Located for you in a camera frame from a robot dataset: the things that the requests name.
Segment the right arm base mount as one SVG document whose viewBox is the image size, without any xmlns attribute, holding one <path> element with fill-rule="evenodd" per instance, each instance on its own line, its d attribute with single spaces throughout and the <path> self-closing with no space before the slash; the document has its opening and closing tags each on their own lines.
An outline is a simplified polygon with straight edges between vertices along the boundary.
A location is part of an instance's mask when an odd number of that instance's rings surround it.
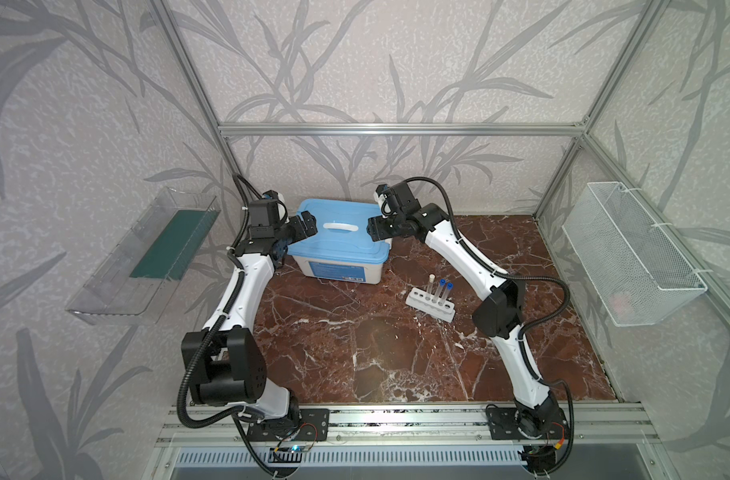
<svg viewBox="0 0 730 480">
<path fill-rule="evenodd" d="M 571 432 L 570 421 L 556 403 L 536 408 L 488 404 L 484 414 L 492 440 L 563 440 Z"/>
</svg>

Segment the cork-stoppered glass test tube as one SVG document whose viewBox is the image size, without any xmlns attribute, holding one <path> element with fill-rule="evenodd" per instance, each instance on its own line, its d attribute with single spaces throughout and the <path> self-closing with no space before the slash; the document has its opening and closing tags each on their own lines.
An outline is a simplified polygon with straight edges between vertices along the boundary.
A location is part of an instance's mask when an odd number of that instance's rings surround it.
<svg viewBox="0 0 730 480">
<path fill-rule="evenodd" d="M 428 283 L 426 287 L 427 298 L 431 299 L 433 296 L 433 286 L 435 281 L 435 274 L 431 273 L 428 277 Z"/>
</svg>

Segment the blue plastic bin lid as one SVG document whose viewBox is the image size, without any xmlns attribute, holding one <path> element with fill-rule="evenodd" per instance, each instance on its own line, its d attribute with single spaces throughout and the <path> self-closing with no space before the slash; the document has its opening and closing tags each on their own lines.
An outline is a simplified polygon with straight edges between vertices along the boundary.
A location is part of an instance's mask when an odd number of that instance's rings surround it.
<svg viewBox="0 0 730 480">
<path fill-rule="evenodd" d="M 373 241 L 367 232 L 368 220 L 380 217 L 375 203 L 306 199 L 299 212 L 309 212 L 316 219 L 317 233 L 289 247 L 295 257 L 360 264 L 383 264 L 391 245 Z"/>
</svg>

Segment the blue-capped test tube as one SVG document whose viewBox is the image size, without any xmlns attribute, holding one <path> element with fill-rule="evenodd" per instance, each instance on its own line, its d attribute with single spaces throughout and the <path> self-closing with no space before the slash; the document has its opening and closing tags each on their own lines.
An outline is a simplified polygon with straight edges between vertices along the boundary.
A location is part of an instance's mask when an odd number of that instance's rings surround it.
<svg viewBox="0 0 730 480">
<path fill-rule="evenodd" d="M 442 292 L 445 289 L 445 285 L 446 285 L 446 280 L 445 279 L 440 279 L 440 281 L 438 283 L 438 286 L 437 286 L 437 289 L 436 289 L 436 292 L 435 292 L 435 295 L 434 295 L 434 302 L 435 303 L 437 303 L 440 300 L 440 296 L 441 296 Z"/>
<path fill-rule="evenodd" d="M 440 303 L 444 305 L 447 302 L 447 299 L 449 297 L 450 292 L 453 289 L 453 283 L 448 281 L 445 284 L 444 290 L 442 291 L 441 297 L 440 297 Z"/>
</svg>

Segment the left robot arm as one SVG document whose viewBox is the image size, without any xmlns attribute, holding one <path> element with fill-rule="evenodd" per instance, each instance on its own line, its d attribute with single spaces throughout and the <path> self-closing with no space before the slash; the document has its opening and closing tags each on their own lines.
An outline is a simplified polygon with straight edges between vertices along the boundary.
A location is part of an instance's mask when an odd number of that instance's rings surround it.
<svg viewBox="0 0 730 480">
<path fill-rule="evenodd" d="M 259 424 L 285 438 L 302 425 L 299 402 L 269 379 L 254 325 L 264 291 L 284 265 L 289 246 L 315 236 L 316 219 L 308 211 L 289 215 L 278 192 L 259 192 L 241 174 L 233 180 L 244 217 L 227 249 L 232 275 L 202 329 L 182 340 L 185 373 L 176 412 L 191 429 L 231 417 L 239 426 Z"/>
</svg>

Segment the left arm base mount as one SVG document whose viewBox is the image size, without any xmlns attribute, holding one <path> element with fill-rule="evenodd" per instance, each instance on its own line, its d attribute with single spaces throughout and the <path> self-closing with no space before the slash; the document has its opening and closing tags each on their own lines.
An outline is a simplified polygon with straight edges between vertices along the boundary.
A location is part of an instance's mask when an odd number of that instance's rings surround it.
<svg viewBox="0 0 730 480">
<path fill-rule="evenodd" d="M 330 427 L 329 409 L 301 408 L 281 419 L 251 424 L 247 430 L 250 441 L 279 441 L 290 438 L 300 441 L 325 441 Z"/>
</svg>

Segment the white plastic storage bin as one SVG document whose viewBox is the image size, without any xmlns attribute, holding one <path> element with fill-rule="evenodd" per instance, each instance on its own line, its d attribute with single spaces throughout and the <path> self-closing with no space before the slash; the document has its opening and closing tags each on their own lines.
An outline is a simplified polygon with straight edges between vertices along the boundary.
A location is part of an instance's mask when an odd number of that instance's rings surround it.
<svg viewBox="0 0 730 480">
<path fill-rule="evenodd" d="M 384 254 L 365 260 L 341 260 L 312 256 L 299 251 L 291 252 L 291 256 L 307 277 L 371 285 L 381 281 L 384 265 L 389 258 L 389 254 Z"/>
</svg>

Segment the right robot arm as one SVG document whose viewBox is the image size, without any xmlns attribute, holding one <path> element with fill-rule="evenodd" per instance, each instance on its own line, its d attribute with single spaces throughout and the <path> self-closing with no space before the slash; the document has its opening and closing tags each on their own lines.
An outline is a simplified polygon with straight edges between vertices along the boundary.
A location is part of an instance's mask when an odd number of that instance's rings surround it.
<svg viewBox="0 0 730 480">
<path fill-rule="evenodd" d="M 527 342 L 527 333 L 560 316 L 571 299 L 568 285 L 549 276 L 520 276 L 506 272 L 484 256 L 461 234 L 449 196 L 436 180 L 410 177 L 394 185 L 381 184 L 374 197 L 381 213 L 368 220 L 374 241 L 414 237 L 442 256 L 472 287 L 481 304 L 472 314 L 477 330 L 491 338 L 509 375 L 518 428 L 528 438 L 544 434 L 557 420 L 559 406 Z M 553 283 L 560 287 L 559 306 L 542 318 L 523 320 L 525 284 Z"/>
</svg>

